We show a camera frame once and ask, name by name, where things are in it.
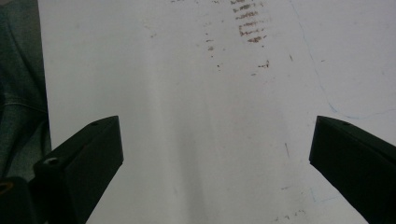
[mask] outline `gray fabric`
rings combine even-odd
[[[0,175],[30,180],[50,151],[36,0],[0,6]]]

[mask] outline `white surface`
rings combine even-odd
[[[53,146],[120,116],[89,223],[365,223],[308,155],[317,115],[396,144],[395,1],[39,6]]]

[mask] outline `screw hole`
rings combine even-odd
[[[44,163],[47,165],[56,165],[59,163],[59,160],[58,160],[58,158],[49,158],[49,159],[46,159],[44,161]]]

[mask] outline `dark marks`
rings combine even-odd
[[[236,17],[236,19],[237,20],[242,20],[244,18],[254,17],[254,16],[257,16],[257,15],[259,15],[258,11],[249,11],[249,12],[247,12],[245,14],[240,15],[239,17]]]
[[[268,23],[272,21],[271,17],[265,16],[262,7],[266,7],[266,1],[250,0],[234,0],[231,1],[233,5],[233,12],[237,14],[235,19],[241,21],[239,25],[239,34],[247,36],[247,42],[259,43],[264,40],[267,35],[263,32],[268,28]]]
[[[267,60],[265,64],[259,65],[260,68],[268,68],[270,66],[270,61]]]
[[[293,221],[294,219],[299,218],[299,217],[306,217],[305,210],[298,210],[298,211],[295,211],[295,212],[291,213],[290,215],[286,214],[284,216],[278,216],[275,219],[273,219],[271,222],[272,223],[274,223],[274,222],[283,223],[283,222],[286,221],[286,222],[289,223],[290,221]]]
[[[239,7],[239,8],[234,8],[233,9],[233,12],[238,12],[238,11],[243,11],[243,10],[247,10],[247,9],[249,9],[250,7],[255,7],[256,6],[256,4],[247,4],[247,5],[243,5],[243,6],[241,6],[241,7]]]
[[[234,0],[234,1],[231,1],[231,5],[235,5],[238,3],[244,3],[244,2],[245,2],[245,0]]]
[[[210,27],[212,26],[212,21],[206,21],[203,24],[203,27],[205,29],[205,42],[206,42],[206,47],[208,51],[214,51],[215,50],[215,39],[211,36],[211,34],[209,33]]]
[[[290,159],[289,148],[287,143],[285,143],[285,148],[286,148],[286,152],[288,152],[288,158]]]

